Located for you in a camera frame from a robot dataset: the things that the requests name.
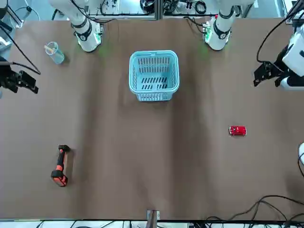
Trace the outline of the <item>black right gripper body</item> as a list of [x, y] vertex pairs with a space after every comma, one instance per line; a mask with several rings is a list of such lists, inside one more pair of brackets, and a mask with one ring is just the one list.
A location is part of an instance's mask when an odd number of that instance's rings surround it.
[[11, 69], [14, 62], [2, 61], [0, 63], [0, 86], [9, 89], [10, 86], [18, 87], [19, 73]]

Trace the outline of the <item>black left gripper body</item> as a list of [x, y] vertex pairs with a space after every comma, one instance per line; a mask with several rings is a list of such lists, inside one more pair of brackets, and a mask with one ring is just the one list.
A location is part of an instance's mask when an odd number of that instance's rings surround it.
[[283, 57], [287, 53], [288, 47], [284, 47], [283, 50], [277, 55], [273, 67], [271, 69], [271, 77], [278, 77], [279, 80], [283, 80], [289, 77], [288, 67], [283, 62]]

